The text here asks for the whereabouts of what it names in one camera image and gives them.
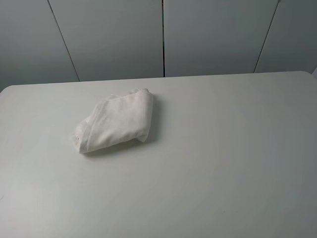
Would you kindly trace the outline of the white towel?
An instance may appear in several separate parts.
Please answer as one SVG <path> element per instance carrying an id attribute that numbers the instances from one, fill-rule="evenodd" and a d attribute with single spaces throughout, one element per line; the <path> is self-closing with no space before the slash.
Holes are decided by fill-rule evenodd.
<path id="1" fill-rule="evenodd" d="M 86 154 L 127 142 L 144 142 L 152 123 L 154 96 L 148 89 L 133 89 L 125 96 L 110 95 L 75 128 L 75 149 Z"/>

